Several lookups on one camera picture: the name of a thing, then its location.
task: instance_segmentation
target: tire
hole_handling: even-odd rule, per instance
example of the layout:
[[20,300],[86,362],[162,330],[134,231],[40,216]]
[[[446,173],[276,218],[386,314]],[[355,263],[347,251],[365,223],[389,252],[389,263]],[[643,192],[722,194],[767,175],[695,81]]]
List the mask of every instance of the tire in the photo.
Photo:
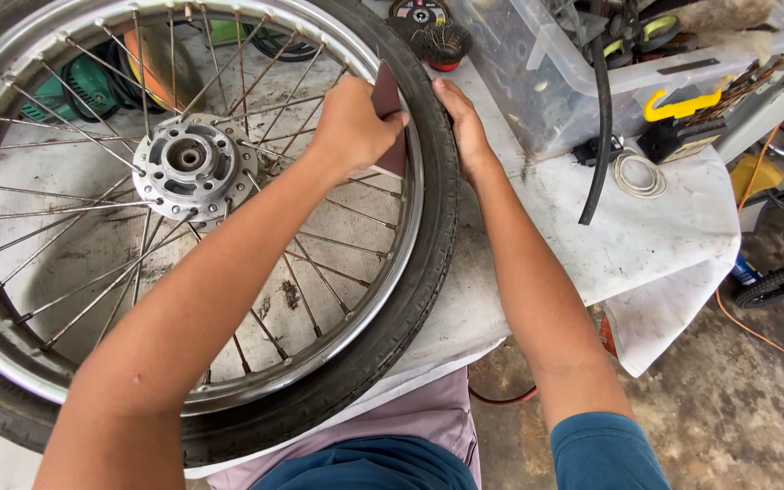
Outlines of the tire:
[[[0,0],[0,36],[49,0]],[[431,91],[419,60],[368,7],[347,0],[313,0],[367,44],[396,73],[413,112],[425,162],[425,202],[402,278],[372,324],[342,352],[298,383],[256,402],[184,417],[183,464],[232,460],[290,440],[318,426],[363,395],[408,348],[429,315],[450,266],[458,220],[458,152],[451,123]],[[0,376],[0,435],[44,451],[59,406]]]
[[754,284],[746,286],[740,293],[738,293],[734,301],[737,306],[741,308],[757,308],[767,304],[773,304],[784,299],[784,295],[777,295],[767,300],[760,300],[761,296],[776,290],[779,286],[784,284],[784,267],[771,272],[759,279]]

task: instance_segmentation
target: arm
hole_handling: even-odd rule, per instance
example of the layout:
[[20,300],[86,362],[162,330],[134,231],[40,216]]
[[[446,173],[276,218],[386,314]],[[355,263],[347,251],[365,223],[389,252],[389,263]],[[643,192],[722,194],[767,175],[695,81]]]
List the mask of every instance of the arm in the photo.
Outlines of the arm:
[[483,211],[501,305],[534,374],[550,431],[586,412],[633,418],[577,290],[519,202],[473,104],[448,80],[436,79],[434,89],[455,121],[462,173]]
[[86,359],[36,489],[184,487],[180,407],[190,388],[314,207],[350,173],[376,162],[407,124],[406,114],[378,119],[371,90],[347,77],[329,91],[300,158],[202,240]]

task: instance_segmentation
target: white cable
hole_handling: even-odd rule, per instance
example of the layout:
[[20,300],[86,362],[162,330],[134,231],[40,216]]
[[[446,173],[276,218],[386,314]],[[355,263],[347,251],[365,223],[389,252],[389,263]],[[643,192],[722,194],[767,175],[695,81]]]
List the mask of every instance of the white cable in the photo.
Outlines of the white cable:
[[[637,186],[629,181],[625,172],[623,172],[625,164],[628,161],[640,162],[645,167],[652,177],[652,183],[648,186]],[[612,162],[612,176],[616,179],[618,186],[627,194],[640,199],[655,199],[663,195],[667,191],[667,182],[664,178],[664,173],[661,172],[659,166],[655,165],[646,157],[637,154],[631,148],[625,148],[622,153],[618,155],[615,162]]]

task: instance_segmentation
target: shirt sleeve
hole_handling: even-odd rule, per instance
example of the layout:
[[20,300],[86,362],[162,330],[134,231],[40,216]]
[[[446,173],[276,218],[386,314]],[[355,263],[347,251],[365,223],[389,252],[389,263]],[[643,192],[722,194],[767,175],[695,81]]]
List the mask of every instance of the shirt sleeve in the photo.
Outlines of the shirt sleeve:
[[559,490],[670,490],[643,430],[615,413],[581,413],[550,434]]

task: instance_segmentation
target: pink pants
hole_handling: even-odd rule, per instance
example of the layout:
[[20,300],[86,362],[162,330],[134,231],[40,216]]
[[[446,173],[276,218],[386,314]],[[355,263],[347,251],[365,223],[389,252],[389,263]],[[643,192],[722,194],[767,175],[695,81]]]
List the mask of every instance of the pink pants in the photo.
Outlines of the pink pants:
[[215,490],[246,490],[277,464],[336,442],[368,436],[429,440],[468,465],[480,487],[480,458],[470,415],[468,369],[462,368],[337,426],[207,477]]

